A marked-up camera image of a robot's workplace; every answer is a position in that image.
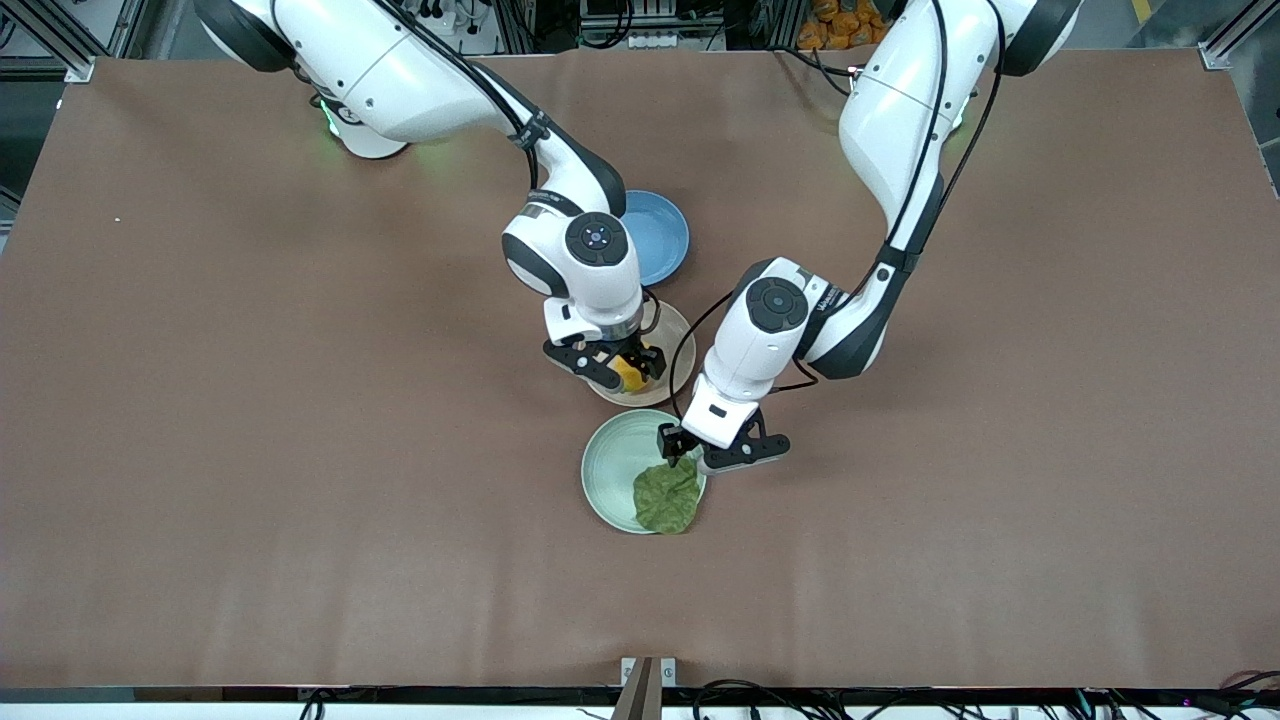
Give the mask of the green lettuce leaf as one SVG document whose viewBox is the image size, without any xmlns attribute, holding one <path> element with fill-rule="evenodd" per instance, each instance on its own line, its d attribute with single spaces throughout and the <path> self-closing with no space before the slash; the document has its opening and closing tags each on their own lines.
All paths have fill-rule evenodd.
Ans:
<svg viewBox="0 0 1280 720">
<path fill-rule="evenodd" d="M 650 533 L 676 536 L 692 524 L 701 497 L 698 465 L 690 457 L 673 466 L 660 462 L 636 475 L 634 506 L 637 524 Z"/>
</svg>

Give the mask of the beige plate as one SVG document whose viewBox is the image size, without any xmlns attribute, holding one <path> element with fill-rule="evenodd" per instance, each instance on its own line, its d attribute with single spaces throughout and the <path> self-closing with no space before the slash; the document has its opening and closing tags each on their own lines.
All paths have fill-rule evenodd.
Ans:
<svg viewBox="0 0 1280 720">
<path fill-rule="evenodd" d="M 691 323 L 666 301 L 648 300 L 643 310 L 643 328 L 648 328 L 653 323 L 653 318 L 658 316 L 655 327 L 652 332 L 643 334 L 641 341 L 645 346 L 663 352 L 667 363 L 666 372 L 634 392 L 611 393 L 600 386 L 585 380 L 586 387 L 602 398 L 625 407 L 658 407 L 667 404 L 672 393 L 685 388 L 695 374 L 696 342 L 691 336 L 687 340 L 684 338 Z"/>
</svg>

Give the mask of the light green plate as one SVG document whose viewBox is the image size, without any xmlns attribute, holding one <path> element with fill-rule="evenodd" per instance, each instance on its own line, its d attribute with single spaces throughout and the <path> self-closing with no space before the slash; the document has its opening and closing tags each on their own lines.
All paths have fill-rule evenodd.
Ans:
<svg viewBox="0 0 1280 720">
<path fill-rule="evenodd" d="M 648 468 L 668 464 L 658 447 L 658 428 L 675 423 L 676 418 L 668 413 L 636 409 L 609 419 L 590 438 L 581 461 L 582 491 L 605 524 L 630 534 L 655 534 L 636 521 L 634 480 Z M 700 455 L 698 448 L 687 457 L 698 465 Z M 699 468 L 698 473 L 703 497 L 707 477 Z"/>
</svg>

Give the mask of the blue plate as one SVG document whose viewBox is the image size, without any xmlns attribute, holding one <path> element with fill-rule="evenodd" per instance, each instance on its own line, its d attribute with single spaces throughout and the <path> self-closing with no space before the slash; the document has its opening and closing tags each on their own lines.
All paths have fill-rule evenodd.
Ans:
<svg viewBox="0 0 1280 720">
<path fill-rule="evenodd" d="M 657 287 L 669 279 L 689 255 L 689 223 L 678 206 L 660 193 L 628 190 L 626 204 L 621 222 L 637 252 L 641 286 Z"/>
</svg>

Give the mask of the orange snack bags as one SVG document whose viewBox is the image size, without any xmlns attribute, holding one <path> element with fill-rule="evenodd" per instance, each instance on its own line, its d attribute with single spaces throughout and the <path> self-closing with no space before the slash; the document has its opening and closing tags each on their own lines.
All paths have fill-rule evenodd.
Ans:
<svg viewBox="0 0 1280 720">
<path fill-rule="evenodd" d="M 884 38 L 890 24 L 873 0 L 809 0 L 795 45 L 804 53 L 873 45 Z"/>
</svg>

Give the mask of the metal table edge bracket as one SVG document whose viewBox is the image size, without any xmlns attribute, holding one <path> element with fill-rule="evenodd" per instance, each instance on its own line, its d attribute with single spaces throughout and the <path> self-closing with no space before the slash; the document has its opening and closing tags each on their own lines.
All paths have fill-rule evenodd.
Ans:
<svg viewBox="0 0 1280 720">
<path fill-rule="evenodd" d="M 663 720 L 663 692 L 678 685 L 675 657 L 623 657 L 622 691 L 611 720 Z"/>
</svg>

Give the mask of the aluminium frame post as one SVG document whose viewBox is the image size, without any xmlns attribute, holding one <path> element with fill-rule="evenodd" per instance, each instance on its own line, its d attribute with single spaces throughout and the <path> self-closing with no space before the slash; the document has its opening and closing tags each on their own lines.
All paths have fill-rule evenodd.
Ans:
<svg viewBox="0 0 1280 720">
<path fill-rule="evenodd" d="M 86 83 L 125 58 L 156 0 L 0 0 L 0 81 Z"/>
<path fill-rule="evenodd" d="M 1280 0 L 1240 0 L 1221 26 L 1197 44 L 1206 70 L 1229 70 L 1231 53 L 1280 12 Z"/>
</svg>

